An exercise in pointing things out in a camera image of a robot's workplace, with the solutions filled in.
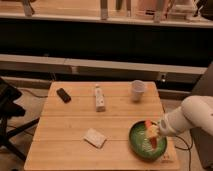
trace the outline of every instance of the black eraser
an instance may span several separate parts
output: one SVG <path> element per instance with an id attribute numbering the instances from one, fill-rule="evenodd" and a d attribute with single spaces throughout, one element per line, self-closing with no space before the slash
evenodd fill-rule
<path id="1" fill-rule="evenodd" d="M 70 95 L 63 88 L 58 89 L 56 92 L 58 96 L 64 101 L 64 103 L 71 101 Z"/>

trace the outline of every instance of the white sponge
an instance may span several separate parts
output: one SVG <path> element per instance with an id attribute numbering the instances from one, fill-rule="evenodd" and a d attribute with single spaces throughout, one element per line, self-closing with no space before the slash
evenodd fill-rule
<path id="1" fill-rule="evenodd" d="M 102 148 L 104 142 L 106 141 L 106 137 L 102 135 L 100 132 L 96 131 L 95 129 L 90 128 L 85 136 L 84 140 L 89 142 L 90 144 L 94 145 L 97 148 Z"/>

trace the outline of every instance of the floor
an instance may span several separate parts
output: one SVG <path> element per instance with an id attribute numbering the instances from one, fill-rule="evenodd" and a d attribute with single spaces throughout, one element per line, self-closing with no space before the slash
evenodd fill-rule
<path id="1" fill-rule="evenodd" d="M 48 90 L 41 90 L 41 89 L 27 89 L 32 91 L 33 93 L 45 96 L 48 93 Z M 40 116 L 45 98 L 36 98 L 32 94 L 25 90 L 21 90 L 23 96 L 16 101 L 16 103 L 20 104 L 22 107 L 26 109 L 26 114 L 24 117 L 20 118 L 12 118 L 9 121 L 10 126 L 19 126 L 23 123 L 31 121 Z M 177 106 L 180 105 L 180 101 L 175 100 L 164 100 L 162 99 L 162 104 L 165 108 L 165 111 L 168 112 Z M 27 130 L 31 134 L 34 133 L 35 127 Z M 190 144 L 190 135 L 189 132 L 185 132 L 184 134 L 180 135 L 183 137 L 189 144 Z M 12 139 L 12 141 L 16 144 L 16 146 L 23 152 L 27 153 L 30 144 L 32 141 L 32 136 L 26 133 L 21 133 L 19 136 L 16 136 Z M 174 138 L 174 142 L 176 146 L 186 148 L 184 144 L 177 138 Z M 187 151 L 180 151 L 177 149 L 177 154 L 180 160 L 181 169 L 180 171 L 188 171 L 189 169 L 189 155 Z M 17 169 L 18 171 L 23 171 L 24 163 L 19 160 L 15 155 L 11 154 L 7 149 L 1 148 L 0 149 L 0 171 L 11 171 L 12 169 Z M 196 148 L 193 147 L 192 149 L 192 164 L 191 164 L 191 171 L 204 171 L 201 167 L 200 161 L 198 159 Z"/>

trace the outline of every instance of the black wall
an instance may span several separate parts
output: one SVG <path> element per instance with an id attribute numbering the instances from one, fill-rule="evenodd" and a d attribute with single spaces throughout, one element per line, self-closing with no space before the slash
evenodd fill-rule
<path id="1" fill-rule="evenodd" d="M 0 53 L 205 66 L 213 29 L 0 19 Z"/>

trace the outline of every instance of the cable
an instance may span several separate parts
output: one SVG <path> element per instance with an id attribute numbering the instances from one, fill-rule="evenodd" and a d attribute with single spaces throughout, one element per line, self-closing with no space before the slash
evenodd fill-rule
<path id="1" fill-rule="evenodd" d="M 188 151 L 188 150 L 191 150 L 193 148 L 193 145 L 194 145 L 194 141 L 192 139 L 192 136 L 191 137 L 191 145 L 189 146 L 189 148 L 181 148 L 181 147 L 177 147 L 175 146 L 175 148 L 179 149 L 179 150 L 183 150 L 183 151 Z M 179 138 L 181 139 L 182 141 L 185 141 L 182 137 L 179 137 L 179 136 L 176 136 L 176 138 Z"/>
<path id="2" fill-rule="evenodd" d="M 50 73 L 50 76 L 52 78 L 52 81 L 57 81 L 57 77 L 56 77 L 55 73 Z"/>
<path id="3" fill-rule="evenodd" d="M 189 152 L 189 171 L 191 171 L 191 162 L 192 162 L 192 154 L 191 154 L 191 149 L 193 147 L 193 139 L 191 137 L 191 140 L 192 140 L 192 143 L 191 143 L 191 146 L 189 146 L 189 144 L 186 142 L 186 140 L 184 140 L 182 137 L 179 137 L 179 136 L 175 136 L 176 138 L 179 138 L 180 140 L 182 140 L 184 142 L 184 144 L 187 146 L 187 149 L 185 148 L 180 148 L 180 147 L 177 147 L 175 146 L 175 148 L 179 149 L 179 150 L 183 150 L 183 151 L 188 151 Z"/>
<path id="4" fill-rule="evenodd" d="M 28 89 L 19 88 L 19 90 L 28 92 L 28 93 L 30 93 L 31 95 L 33 95 L 34 97 L 37 97 L 37 98 L 47 98 L 47 97 L 48 97 L 48 96 L 40 96 L 40 95 L 37 95 L 37 94 L 33 93 L 32 91 L 30 91 L 30 90 L 28 90 Z"/>
<path id="5" fill-rule="evenodd" d="M 10 128 L 18 128 L 18 127 L 15 127 L 15 126 L 12 126 L 12 125 L 7 125 L 7 127 L 10 127 Z M 28 135 L 31 135 L 31 136 L 34 136 L 33 134 L 31 134 L 30 132 L 28 131 L 23 131 L 24 133 L 28 134 Z"/>

